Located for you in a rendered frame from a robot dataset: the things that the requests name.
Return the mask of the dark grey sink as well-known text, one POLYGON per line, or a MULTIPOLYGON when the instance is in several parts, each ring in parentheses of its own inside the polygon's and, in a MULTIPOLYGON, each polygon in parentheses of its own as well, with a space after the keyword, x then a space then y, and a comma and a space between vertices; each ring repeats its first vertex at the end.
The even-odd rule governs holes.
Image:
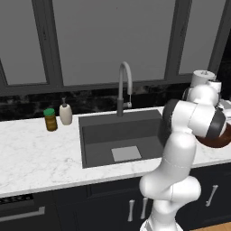
POLYGON ((83 168, 162 157, 168 133, 157 109, 79 118, 83 168))

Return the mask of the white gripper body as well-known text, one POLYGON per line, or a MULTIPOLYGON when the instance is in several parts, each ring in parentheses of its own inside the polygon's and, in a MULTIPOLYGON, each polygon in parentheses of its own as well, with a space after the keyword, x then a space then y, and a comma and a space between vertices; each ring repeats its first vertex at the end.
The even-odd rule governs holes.
POLYGON ((222 109, 223 113, 227 118, 231 118, 231 104, 221 99, 218 103, 218 107, 222 109))

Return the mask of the dark false drawer front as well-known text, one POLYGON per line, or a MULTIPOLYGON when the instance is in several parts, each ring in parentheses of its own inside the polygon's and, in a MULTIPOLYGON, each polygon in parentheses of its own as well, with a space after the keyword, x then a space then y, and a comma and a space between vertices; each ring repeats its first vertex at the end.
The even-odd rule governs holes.
POLYGON ((139 190, 140 177, 112 180, 87 186, 88 198, 102 197, 103 195, 113 195, 127 191, 139 190))

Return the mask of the brown bowl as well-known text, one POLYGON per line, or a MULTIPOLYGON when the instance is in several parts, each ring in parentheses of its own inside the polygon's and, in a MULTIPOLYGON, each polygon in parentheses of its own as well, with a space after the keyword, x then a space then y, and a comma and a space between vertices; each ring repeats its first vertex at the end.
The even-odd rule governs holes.
POLYGON ((231 124, 226 124, 225 132, 216 139, 201 138, 197 136, 197 140, 207 147, 223 148, 231 143, 231 124))

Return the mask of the black dishwasher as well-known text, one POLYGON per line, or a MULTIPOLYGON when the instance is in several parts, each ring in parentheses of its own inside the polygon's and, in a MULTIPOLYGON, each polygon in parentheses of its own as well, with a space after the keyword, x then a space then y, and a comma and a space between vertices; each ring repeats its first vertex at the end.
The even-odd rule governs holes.
POLYGON ((52 192, 0 198, 0 231, 61 231, 52 192))

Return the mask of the brown jar with green lid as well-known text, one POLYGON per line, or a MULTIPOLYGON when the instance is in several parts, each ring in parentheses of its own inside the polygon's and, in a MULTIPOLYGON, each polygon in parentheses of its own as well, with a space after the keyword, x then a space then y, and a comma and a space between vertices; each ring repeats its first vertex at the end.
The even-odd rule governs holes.
POLYGON ((45 118, 47 130, 50 132, 56 131, 58 129, 58 125, 55 116, 55 110, 53 108, 47 108, 43 111, 43 115, 45 118))

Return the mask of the dark cupboard door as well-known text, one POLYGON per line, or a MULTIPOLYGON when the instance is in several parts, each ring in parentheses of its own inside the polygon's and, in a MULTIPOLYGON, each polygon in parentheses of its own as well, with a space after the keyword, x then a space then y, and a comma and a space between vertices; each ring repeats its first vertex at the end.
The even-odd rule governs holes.
POLYGON ((139 231, 135 191, 90 199, 74 208, 75 231, 139 231), (134 199, 133 221, 128 222, 129 200, 134 199))
POLYGON ((155 207, 152 199, 148 198, 145 219, 141 219, 143 223, 141 224, 140 231, 156 231, 155 227, 155 207))
POLYGON ((201 186, 201 195, 181 208, 176 220, 184 231, 231 222, 231 163, 199 167, 190 171, 201 186), (218 185, 209 207, 206 202, 218 185))

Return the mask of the dark framed window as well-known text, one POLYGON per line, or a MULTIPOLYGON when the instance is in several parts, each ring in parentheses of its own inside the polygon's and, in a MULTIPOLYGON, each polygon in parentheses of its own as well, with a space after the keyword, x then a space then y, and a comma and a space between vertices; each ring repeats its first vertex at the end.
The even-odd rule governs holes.
POLYGON ((0 0, 0 96, 187 83, 230 29, 231 0, 0 0))

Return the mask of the white soap dispenser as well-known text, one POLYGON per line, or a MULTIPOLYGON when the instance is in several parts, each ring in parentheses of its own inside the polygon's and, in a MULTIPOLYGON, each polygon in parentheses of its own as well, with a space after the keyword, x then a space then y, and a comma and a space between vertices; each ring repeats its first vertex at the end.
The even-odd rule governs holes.
POLYGON ((60 105, 60 120, 64 125, 70 125, 72 123, 72 110, 69 104, 66 103, 66 98, 62 99, 60 105))

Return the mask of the grey curved tap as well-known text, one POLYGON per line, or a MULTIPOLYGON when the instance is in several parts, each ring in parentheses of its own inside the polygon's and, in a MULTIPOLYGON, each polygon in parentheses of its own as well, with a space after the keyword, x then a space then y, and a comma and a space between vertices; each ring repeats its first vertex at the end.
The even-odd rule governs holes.
POLYGON ((117 98, 118 116, 122 116, 124 114, 125 108, 132 107, 132 94, 133 94, 132 72, 129 64, 126 61, 123 61, 119 68, 119 86, 118 86, 118 98, 117 98), (127 94, 129 96, 129 101, 127 103, 124 102, 124 95, 123 95, 124 73, 126 73, 127 76, 127 94))

